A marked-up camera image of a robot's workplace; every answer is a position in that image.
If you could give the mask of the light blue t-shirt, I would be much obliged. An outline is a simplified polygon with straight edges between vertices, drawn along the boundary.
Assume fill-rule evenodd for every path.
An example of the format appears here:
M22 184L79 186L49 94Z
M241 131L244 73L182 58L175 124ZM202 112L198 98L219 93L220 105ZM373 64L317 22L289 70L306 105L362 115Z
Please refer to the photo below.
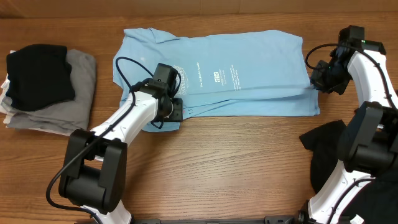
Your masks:
M178 71L184 119L320 112L299 36L279 30L192 38L154 28L124 33L113 60L113 80L123 100L130 85L149 78L163 63Z

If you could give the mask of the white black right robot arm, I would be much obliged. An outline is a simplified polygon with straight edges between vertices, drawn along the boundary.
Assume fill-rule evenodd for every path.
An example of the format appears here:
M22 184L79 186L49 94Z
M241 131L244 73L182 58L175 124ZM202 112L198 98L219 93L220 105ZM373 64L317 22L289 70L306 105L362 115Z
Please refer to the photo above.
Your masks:
M330 62L319 61L310 82L340 95L354 82L359 107L338 140L336 167L307 203L306 223L338 223L360 190L397 168L397 95L382 43L348 39L332 47Z

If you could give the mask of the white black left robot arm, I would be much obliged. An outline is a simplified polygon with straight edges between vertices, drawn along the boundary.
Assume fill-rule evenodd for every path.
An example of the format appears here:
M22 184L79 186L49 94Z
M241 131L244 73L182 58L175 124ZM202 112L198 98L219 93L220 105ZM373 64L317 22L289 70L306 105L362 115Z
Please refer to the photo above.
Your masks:
M91 131L77 129L68 141L63 167L53 178L58 192L88 213L95 223L133 223L122 202L127 149L147 124L161 128L182 120L179 82L147 78L131 86L127 100L103 124Z

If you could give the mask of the black shirt pile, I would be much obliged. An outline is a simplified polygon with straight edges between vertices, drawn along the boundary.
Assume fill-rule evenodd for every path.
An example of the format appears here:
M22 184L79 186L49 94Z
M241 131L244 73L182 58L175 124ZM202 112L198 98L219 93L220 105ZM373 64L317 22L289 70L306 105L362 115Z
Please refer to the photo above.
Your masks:
M337 120L299 136L304 148L313 152L310 164L310 181L316 194L322 189L336 167L338 161L336 148L345 128L345 123L342 120Z

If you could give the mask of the folded grey garment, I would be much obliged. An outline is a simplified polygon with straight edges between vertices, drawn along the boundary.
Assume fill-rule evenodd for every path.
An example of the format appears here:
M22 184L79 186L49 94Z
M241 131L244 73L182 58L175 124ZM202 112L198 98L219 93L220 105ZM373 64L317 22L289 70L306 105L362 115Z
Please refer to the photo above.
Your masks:
M96 85L96 60L94 56L71 49L67 62L72 66L70 75L75 99L56 103L44 109L23 112L15 109L13 116L6 115L3 123L8 128L31 129L68 136L76 129L87 129Z

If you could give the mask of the folded black garment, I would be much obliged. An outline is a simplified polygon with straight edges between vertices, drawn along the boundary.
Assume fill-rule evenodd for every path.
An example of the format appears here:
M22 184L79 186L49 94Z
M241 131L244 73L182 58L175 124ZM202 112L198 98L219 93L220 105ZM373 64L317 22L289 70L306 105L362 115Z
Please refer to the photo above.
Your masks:
M75 98L67 62L67 47L33 44L6 56L11 106L21 111L41 110Z

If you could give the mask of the folded white garment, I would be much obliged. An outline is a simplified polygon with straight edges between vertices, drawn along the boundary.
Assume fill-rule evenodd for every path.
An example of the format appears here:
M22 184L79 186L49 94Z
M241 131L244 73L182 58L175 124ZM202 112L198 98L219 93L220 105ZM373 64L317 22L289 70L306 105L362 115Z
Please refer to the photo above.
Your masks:
M5 81L1 85L1 113L4 113L8 116L13 116L15 114L15 109L12 108L12 98L7 96L9 85L11 81L6 75Z

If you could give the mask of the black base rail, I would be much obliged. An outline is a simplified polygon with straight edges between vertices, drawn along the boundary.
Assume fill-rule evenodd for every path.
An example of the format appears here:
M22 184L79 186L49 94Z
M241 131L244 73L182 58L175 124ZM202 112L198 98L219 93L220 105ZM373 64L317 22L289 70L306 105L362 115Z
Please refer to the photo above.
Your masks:
M98 216L101 223L115 224L304 224L313 223L308 220L303 212L294 216L268 216L263 219L210 219L210 220L160 220L160 219L138 219L131 214L123 216L103 215Z

